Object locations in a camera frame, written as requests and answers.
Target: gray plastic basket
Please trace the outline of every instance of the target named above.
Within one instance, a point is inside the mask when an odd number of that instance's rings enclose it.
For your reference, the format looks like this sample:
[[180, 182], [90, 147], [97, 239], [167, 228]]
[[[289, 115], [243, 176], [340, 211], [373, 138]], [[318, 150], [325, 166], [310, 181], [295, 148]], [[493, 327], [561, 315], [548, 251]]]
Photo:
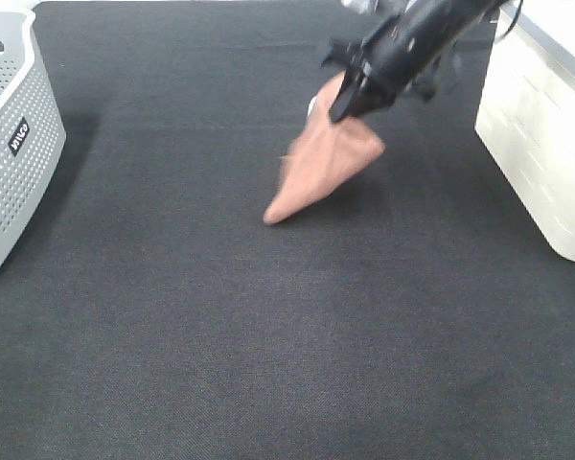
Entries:
[[0, 265], [54, 173], [66, 139], [28, 10], [0, 10]]

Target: dark gray carpet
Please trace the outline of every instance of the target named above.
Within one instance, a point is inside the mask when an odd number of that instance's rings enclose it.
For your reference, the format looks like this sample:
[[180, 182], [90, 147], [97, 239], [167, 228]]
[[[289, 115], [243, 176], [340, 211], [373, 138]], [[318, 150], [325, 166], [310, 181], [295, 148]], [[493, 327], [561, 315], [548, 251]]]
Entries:
[[474, 133], [487, 52], [265, 228], [319, 44], [370, 18], [36, 12], [69, 137], [0, 271], [0, 459], [575, 459], [575, 264]]

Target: white storage box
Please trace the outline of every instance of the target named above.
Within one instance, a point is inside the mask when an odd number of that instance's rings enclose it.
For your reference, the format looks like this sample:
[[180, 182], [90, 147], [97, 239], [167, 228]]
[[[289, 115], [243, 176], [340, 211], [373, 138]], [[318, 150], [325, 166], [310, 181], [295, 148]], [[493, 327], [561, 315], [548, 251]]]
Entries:
[[[503, 12], [499, 30], [509, 22]], [[493, 47], [476, 131], [549, 244], [575, 261], [575, 72], [558, 61], [575, 59], [550, 39], [552, 56], [527, 25], [538, 39], [518, 26]]]
[[66, 139], [34, 20], [32, 11], [0, 11], [0, 265], [42, 198]]

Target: basket label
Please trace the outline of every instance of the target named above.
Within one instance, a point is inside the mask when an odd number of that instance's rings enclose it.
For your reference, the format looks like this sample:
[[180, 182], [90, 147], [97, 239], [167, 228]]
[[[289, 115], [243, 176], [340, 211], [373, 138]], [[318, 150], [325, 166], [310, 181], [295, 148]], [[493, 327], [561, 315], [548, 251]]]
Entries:
[[9, 141], [9, 149], [11, 149], [12, 156], [17, 156], [23, 147], [23, 143], [28, 137], [28, 134], [30, 134], [30, 125], [28, 125], [28, 122], [24, 117], [21, 119], [21, 122], [19, 122], [19, 126]]

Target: laundry basket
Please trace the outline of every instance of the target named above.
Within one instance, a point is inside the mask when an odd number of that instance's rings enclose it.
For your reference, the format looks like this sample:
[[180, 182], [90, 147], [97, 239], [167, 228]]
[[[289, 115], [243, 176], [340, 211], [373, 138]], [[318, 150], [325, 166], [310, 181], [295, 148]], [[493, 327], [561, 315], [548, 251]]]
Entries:
[[0, 265], [42, 198], [66, 139], [34, 20], [32, 11], [0, 10]]

